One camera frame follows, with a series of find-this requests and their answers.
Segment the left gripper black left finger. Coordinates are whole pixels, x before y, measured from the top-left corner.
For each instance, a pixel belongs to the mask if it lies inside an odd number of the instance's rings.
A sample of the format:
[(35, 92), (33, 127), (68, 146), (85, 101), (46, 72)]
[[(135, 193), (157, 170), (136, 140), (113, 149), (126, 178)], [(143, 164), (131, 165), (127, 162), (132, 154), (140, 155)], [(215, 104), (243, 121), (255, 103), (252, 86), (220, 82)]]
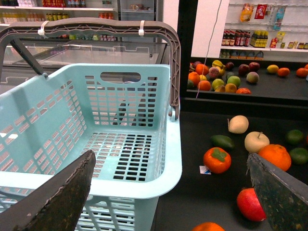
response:
[(90, 192), (96, 163), (86, 151), (0, 214), (2, 231), (73, 231)]

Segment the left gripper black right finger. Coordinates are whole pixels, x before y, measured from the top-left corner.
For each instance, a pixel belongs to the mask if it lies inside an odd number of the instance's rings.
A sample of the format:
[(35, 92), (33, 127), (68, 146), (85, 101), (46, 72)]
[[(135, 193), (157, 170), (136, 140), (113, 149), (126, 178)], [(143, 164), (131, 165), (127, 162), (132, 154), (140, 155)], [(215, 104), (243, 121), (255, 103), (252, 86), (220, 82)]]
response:
[(272, 230), (306, 231), (308, 186), (256, 153), (248, 155), (247, 168)]

